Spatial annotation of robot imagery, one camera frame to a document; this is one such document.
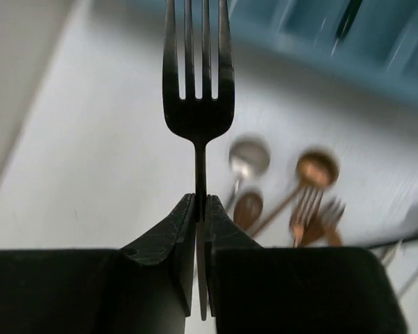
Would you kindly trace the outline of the copper spoon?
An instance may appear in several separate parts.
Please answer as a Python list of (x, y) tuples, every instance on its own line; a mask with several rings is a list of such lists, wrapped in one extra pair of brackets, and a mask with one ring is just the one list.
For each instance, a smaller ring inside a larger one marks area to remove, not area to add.
[(252, 237), (257, 237), (294, 199), (300, 199), (306, 186), (320, 188), (324, 192), (331, 188), (339, 178), (339, 164), (327, 150), (314, 148), (300, 155), (295, 172), (298, 185), (262, 220), (251, 233)]

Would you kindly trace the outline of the black fork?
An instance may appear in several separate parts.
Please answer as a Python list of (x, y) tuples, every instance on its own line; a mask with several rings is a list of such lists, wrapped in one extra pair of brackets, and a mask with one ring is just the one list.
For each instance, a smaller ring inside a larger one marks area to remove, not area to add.
[(210, 53), (210, 9), (202, 3), (202, 96), (196, 97), (192, 3), (185, 2), (185, 97), (179, 95), (175, 2), (167, 0), (162, 65), (162, 99), (167, 127), (191, 141), (195, 151), (196, 263), (201, 319), (207, 318), (208, 285), (204, 246), (206, 186), (206, 146), (231, 127), (234, 117), (235, 84), (229, 12), (219, 2), (218, 96), (212, 97)]

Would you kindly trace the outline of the silver spoon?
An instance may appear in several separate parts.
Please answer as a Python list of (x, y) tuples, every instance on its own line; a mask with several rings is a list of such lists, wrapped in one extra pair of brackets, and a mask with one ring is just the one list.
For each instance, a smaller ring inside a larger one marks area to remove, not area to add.
[(262, 176), (268, 170), (270, 160), (268, 144), (262, 138), (243, 136), (232, 143), (229, 150), (229, 168), (233, 173), (234, 181), (225, 205), (227, 212), (232, 207), (241, 184)]

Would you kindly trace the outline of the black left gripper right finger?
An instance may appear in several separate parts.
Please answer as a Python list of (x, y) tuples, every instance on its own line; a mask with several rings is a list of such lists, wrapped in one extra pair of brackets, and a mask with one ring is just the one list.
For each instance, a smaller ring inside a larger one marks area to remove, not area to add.
[(264, 248), (206, 202), (206, 277), (218, 333), (407, 333), (384, 267), (356, 247)]

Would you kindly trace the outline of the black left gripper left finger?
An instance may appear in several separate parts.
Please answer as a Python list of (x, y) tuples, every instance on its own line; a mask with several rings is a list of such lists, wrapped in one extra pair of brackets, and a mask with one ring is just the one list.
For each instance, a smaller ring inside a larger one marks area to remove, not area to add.
[(120, 249), (0, 250), (0, 333), (182, 333), (194, 196)]

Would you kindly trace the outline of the copper fork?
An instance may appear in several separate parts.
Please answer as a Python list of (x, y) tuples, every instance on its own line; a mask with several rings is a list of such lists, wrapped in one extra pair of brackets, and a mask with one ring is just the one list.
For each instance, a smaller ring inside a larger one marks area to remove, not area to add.
[(318, 223), (328, 244), (333, 247), (343, 246), (337, 226), (345, 212), (346, 206), (336, 198), (322, 206), (318, 213)]
[(300, 246), (304, 231), (310, 219), (315, 216), (320, 208), (324, 191), (313, 186), (306, 186), (291, 214), (289, 227), (293, 235), (293, 248)]

